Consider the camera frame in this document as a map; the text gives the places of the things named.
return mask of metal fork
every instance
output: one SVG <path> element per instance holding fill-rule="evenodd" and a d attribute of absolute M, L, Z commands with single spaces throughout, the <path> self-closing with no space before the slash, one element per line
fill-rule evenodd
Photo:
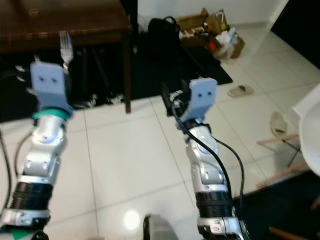
<path fill-rule="evenodd" d="M 74 58 L 74 50 L 70 35 L 66 31 L 60 32 L 60 52 L 63 59 L 63 69 L 68 73 L 69 63 Z"/>

